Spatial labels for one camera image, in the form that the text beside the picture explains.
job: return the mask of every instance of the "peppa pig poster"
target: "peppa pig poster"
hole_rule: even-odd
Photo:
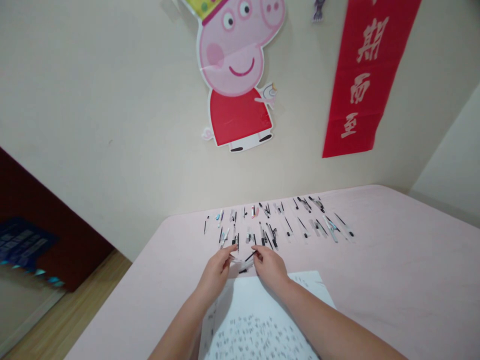
[[[258,84],[264,47],[282,27],[285,0],[183,0],[198,18],[197,58],[210,88],[204,140],[239,153],[272,139],[277,89]]]

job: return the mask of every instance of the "cream wall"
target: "cream wall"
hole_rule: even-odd
[[[410,196],[480,228],[480,84]]]
[[[200,139],[208,92],[196,21],[179,9],[0,0],[0,146],[131,260],[172,214],[364,184],[407,192],[480,80],[478,1],[423,0],[374,150],[322,159],[347,0],[327,1],[317,25],[313,0],[287,0],[262,80],[279,89],[275,138],[230,154]]]

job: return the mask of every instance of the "crown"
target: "crown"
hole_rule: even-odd
[[[206,25],[228,0],[185,0],[202,25]]]

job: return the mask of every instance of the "red dress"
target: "red dress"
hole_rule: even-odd
[[[245,95],[229,97],[212,90],[210,119],[217,146],[226,145],[272,128],[267,105],[253,88]]]

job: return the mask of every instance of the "table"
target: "table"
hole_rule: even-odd
[[[339,311],[410,359],[480,358],[480,229],[379,185],[315,196],[334,223],[336,212],[352,228],[356,244],[341,235],[334,243],[311,229],[305,244],[296,216],[307,227],[304,220],[312,215],[322,221],[311,201],[312,214],[301,204],[296,210],[292,198],[262,202],[270,205],[279,254],[289,272],[318,270]],[[274,214],[273,203],[280,201],[296,235],[291,244]],[[251,253],[246,227],[259,240],[258,221],[268,221],[261,210],[251,219],[251,206],[245,205],[245,220],[244,205],[232,207],[241,259]],[[218,249],[220,229],[213,218],[220,211],[167,218],[66,359],[146,359]],[[229,215],[225,208],[224,230],[233,228]],[[250,269],[240,276],[255,275]]]

